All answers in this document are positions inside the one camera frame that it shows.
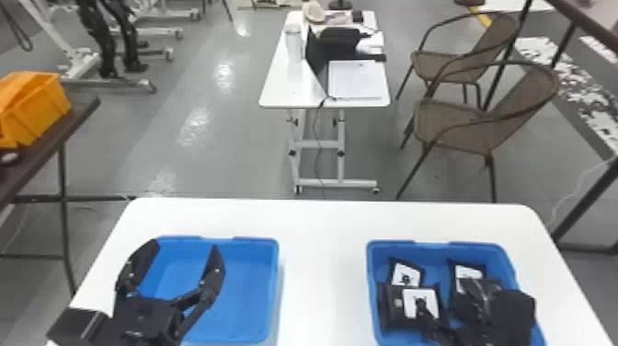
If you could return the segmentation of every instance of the brown mesh chair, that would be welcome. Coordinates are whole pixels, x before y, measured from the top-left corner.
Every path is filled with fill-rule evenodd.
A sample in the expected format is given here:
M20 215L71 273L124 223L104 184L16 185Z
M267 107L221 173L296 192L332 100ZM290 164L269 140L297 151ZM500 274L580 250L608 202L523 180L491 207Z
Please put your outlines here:
M467 17L474 17L478 15L491 15L494 19L492 24L483 36L476 43L474 48L464 54L452 54L447 52L431 52L423 51L425 43L429 34L436 28L453 23L460 19ZM450 72L455 70L463 70L460 74L451 74L444 82L461 84L463 91L463 103L468 103L467 86L474 86L476 88L476 106L481 108L482 91L481 86L478 85L478 79L485 73L486 69L469 70L468 66L479 65L482 63L491 63L496 60L496 57L502 49L504 49L512 40L515 39L519 30L519 21L502 12L488 11L478 13L468 13L465 15L446 19L438 24L433 25L427 30L423 40L418 46L418 50L410 54L410 68L407 69L406 77L401 83L395 99L399 99L401 93L404 91L407 79L410 77L412 70L417 72L417 75L423 79L425 85L428 82L436 79L437 75L441 75L442 72Z
M432 99L436 89L449 75L460 74L471 69L486 70L491 66L519 65L527 69L525 75L507 93L507 95L490 111L472 107L440 102ZM489 168L491 183L491 200L496 202L496 171L492 150L500 146L512 134L528 121L558 91L558 77L550 68L532 63L505 61L472 66L438 77L431 83L424 98L417 104L415 117L406 128L406 137L401 143L403 148L410 135L423 143L422 155L410 171L404 184L396 194L399 200L410 180L414 178L420 165L435 146L448 147L485 157Z

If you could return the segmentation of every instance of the yellow plastic crate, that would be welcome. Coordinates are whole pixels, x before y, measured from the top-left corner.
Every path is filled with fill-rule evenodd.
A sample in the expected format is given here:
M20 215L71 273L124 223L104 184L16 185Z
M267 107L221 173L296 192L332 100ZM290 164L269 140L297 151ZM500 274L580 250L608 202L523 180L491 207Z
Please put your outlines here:
M6 75L0 80L0 147L32 144L70 108L60 75Z

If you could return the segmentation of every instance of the chair leg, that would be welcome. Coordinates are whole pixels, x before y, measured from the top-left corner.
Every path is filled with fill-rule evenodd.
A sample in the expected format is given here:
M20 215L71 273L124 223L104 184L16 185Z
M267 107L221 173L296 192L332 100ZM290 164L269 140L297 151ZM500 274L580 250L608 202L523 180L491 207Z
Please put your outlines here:
M473 86L476 88L476 107L481 109L481 103L483 103L483 92L481 91L481 86L479 86L478 83L474 83Z
M491 201L498 202L496 194L496 166L494 165L494 157L492 155L485 156L485 166L489 168L489 184L491 185Z
M410 139L410 136L414 132L414 115L410 118L410 121L407 122L406 129L404 130L404 140L401 141L399 145L399 149L403 149L406 146L407 141Z
M414 69L414 64L411 63L410 68L407 69L406 76L404 77L404 81L401 83L399 90L397 90L397 95L395 96L395 100L398 100L399 97L401 96L401 93L404 91L404 87L407 84L407 79L410 77L410 74L412 74L413 69Z
M463 103L468 103L468 85L462 84Z
M230 19L231 22L234 21L232 18L232 13L230 12L230 6L227 5L227 0L222 0L223 7L225 7L225 12L227 13L227 18Z
M401 185L401 188L399 188L399 191L395 195L396 201L399 201L399 199L401 198L401 195L404 194L404 191L406 190L407 185L410 183L410 181L412 181L412 178L414 178L414 176L417 174L418 169L420 168L420 165L423 163L423 161L425 161L425 159L429 155L429 151L431 151L431 148L433 148L434 145L435 143L433 142L429 144L423 143L423 154L421 154L417 163L414 165L414 167L410 171L410 174L407 175L406 180L404 180L404 184Z

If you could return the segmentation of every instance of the blue tray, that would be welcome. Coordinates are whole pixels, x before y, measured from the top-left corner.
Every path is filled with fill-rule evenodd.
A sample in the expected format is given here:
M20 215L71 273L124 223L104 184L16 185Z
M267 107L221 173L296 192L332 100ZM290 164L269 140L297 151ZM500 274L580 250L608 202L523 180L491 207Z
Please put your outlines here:
M445 307L449 306L451 271L447 260L486 265L488 279L500 279L507 289L519 289L515 270L507 253L496 244L483 243L417 243L414 241L372 241L367 244L367 273L369 300L372 307L373 334L381 346L435 345L426 341L417 329L382 331L378 318L377 283L385 283L390 271L390 258L407 260L425 269L423 286L440 284L440 296ZM452 327L462 322L451 318ZM545 339L538 323L532 328L531 346L544 346Z
M259 343L267 338L277 289L277 241L199 236L156 241L159 252L139 286L147 297L171 299L197 288L213 244L225 263L221 292L183 341Z

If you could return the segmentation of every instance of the white table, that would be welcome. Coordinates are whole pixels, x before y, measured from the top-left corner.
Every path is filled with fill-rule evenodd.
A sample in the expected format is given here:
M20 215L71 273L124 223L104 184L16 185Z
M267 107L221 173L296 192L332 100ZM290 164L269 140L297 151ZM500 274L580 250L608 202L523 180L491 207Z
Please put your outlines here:
M365 268L365 247L374 239L498 243L522 291L536 298L547 345L612 345L541 220L509 204L139 199L122 214L71 306L110 314L124 261L162 235L277 239L282 294L271 339L280 346L376 345Z
M368 28L377 29L377 21L373 11L363 11L364 25ZM289 23L299 23L303 28L302 37L306 40L308 23L303 18L302 11L292 11L285 19L284 26ZM372 52L382 52L381 47L372 48ZM376 180L345 179L345 109L354 108L382 108L391 102L386 81L384 63L376 71L375 85L380 86L381 96L372 99L328 99L325 109L338 110L336 140L304 140L305 115L307 110L316 109L326 97L324 89L320 86L309 63L303 59L300 63L290 63L287 47L285 44L285 32L281 30L279 42L275 54L270 63L269 73L262 87L259 97L259 106L267 109L285 109L288 111L288 122L291 125L290 134L290 163L292 165L292 179L294 191L301 192L303 186L329 187L329 188L366 188L377 189ZM335 149L338 154L338 172L336 179L304 179L300 177L299 166L303 149Z

